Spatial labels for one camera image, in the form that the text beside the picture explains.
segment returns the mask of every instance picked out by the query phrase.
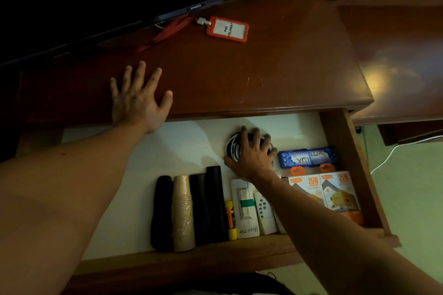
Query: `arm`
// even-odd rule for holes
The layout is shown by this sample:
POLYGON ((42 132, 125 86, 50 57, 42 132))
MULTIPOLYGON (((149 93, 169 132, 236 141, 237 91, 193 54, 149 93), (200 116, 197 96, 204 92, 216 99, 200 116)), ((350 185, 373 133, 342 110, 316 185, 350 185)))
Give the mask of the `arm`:
POLYGON ((441 294, 440 284, 362 227, 306 197, 272 170, 271 137, 249 147, 242 127, 241 156, 224 162, 251 182, 278 214, 289 237, 329 294, 441 294))
POLYGON ((154 91, 157 69, 143 87, 145 63, 121 93, 111 79, 114 127, 0 164, 0 293, 59 294, 117 192, 132 149, 166 119, 154 91))

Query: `stack of paper cups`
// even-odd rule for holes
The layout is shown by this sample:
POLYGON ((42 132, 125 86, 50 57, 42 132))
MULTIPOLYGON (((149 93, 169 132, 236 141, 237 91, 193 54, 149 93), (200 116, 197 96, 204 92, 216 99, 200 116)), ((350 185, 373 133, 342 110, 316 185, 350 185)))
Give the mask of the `stack of paper cups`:
POLYGON ((174 252, 183 252, 195 247, 192 196, 187 175, 174 177, 172 239, 174 252))

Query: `wooden cabinet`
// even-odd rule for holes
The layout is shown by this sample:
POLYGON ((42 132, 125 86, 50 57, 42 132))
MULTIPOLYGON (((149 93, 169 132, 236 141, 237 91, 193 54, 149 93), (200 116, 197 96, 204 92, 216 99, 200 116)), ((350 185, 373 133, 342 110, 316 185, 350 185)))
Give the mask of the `wooden cabinet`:
MULTIPOLYGON (((368 233, 392 247, 400 246, 398 238, 389 229, 347 110, 331 109, 318 114, 327 143, 337 151, 337 167, 350 172, 368 233)), ((151 251, 84 260, 64 293, 134 291, 301 262, 302 258, 289 237, 273 234, 200 246, 185 253, 151 251)))

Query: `hand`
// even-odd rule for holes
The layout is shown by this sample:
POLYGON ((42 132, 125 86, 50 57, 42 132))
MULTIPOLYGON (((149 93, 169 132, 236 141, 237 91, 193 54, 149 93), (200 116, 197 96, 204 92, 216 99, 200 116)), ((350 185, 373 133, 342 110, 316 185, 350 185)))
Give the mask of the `hand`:
POLYGON ((235 162, 229 156, 224 156, 224 163, 242 180, 254 183, 258 178, 263 178, 268 174, 274 174, 272 170, 272 161, 277 155, 277 148, 272 149, 268 154, 271 145, 271 136, 267 134, 264 137, 260 148, 260 130, 254 129, 254 138, 252 147, 249 146, 248 130, 245 126, 241 127, 241 148, 240 160, 235 162))
POLYGON ((131 84, 132 67, 126 67, 121 93, 118 92, 117 81, 111 78, 112 120, 114 125, 134 124, 140 126, 144 133, 153 133, 168 116, 172 91, 166 91, 160 106, 157 106, 154 92, 162 70, 157 68, 143 87, 145 68, 146 63, 140 61, 131 84))

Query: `id badge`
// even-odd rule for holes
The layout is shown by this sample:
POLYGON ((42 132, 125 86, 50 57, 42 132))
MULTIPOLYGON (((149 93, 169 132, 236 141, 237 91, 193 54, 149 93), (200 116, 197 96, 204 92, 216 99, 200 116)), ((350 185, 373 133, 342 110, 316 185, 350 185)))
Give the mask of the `id badge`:
POLYGON ((208 26, 206 30, 208 35, 237 42, 246 42, 249 25, 245 22, 219 17, 211 17, 209 21, 211 26, 208 26))

